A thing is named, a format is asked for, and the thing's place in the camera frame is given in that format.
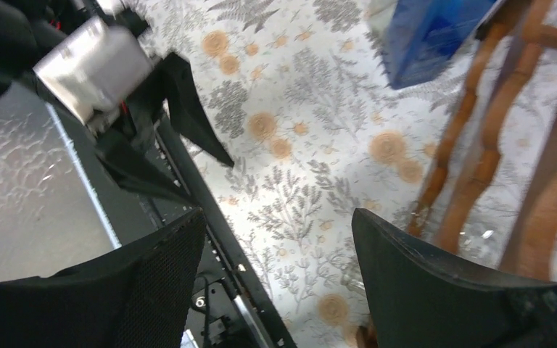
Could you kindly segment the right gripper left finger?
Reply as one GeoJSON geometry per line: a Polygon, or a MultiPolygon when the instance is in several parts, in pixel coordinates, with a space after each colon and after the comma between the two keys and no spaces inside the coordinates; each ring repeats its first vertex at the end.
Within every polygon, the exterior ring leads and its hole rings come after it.
{"type": "Polygon", "coordinates": [[[0,347],[179,347],[205,231],[197,208],[48,278],[0,282],[0,347]]]}

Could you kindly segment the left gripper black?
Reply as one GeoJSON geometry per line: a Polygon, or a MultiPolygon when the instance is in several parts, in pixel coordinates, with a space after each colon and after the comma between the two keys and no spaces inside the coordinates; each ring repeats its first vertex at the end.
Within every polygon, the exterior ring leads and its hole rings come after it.
{"type": "Polygon", "coordinates": [[[107,174],[123,190],[193,204],[186,191],[137,152],[132,144],[153,144],[167,99],[170,124],[176,133],[196,144],[225,166],[233,167],[199,99],[191,65],[175,52],[148,55],[138,37],[148,22],[132,9],[102,18],[110,37],[100,45],[96,77],[111,110],[94,107],[86,127],[99,138],[96,155],[107,174]]]}

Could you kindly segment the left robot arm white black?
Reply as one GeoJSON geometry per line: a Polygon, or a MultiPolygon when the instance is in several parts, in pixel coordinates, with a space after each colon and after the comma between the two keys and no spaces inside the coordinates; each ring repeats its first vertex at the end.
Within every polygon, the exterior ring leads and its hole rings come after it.
{"type": "Polygon", "coordinates": [[[0,1],[0,97],[21,83],[78,121],[121,189],[174,202],[190,196],[145,151],[157,126],[217,161],[234,161],[205,114],[191,65],[175,52],[147,54],[149,23],[134,9],[97,1],[0,1]]]}

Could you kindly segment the small clear bottle bluish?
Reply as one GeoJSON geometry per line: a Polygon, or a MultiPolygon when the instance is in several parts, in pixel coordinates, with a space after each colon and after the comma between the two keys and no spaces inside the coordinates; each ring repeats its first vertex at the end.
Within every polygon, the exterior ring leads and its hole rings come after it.
{"type": "MultiPolygon", "coordinates": [[[[499,268],[517,211],[508,204],[477,205],[459,231],[458,254],[489,268],[499,268]]],[[[552,252],[550,277],[557,281],[557,239],[552,252]]]]}

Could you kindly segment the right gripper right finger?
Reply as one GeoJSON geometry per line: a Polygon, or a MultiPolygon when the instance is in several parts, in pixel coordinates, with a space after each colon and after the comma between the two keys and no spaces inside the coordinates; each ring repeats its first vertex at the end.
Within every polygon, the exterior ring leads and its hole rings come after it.
{"type": "Polygon", "coordinates": [[[557,283],[479,265],[357,208],[365,347],[557,347],[557,283]]]}

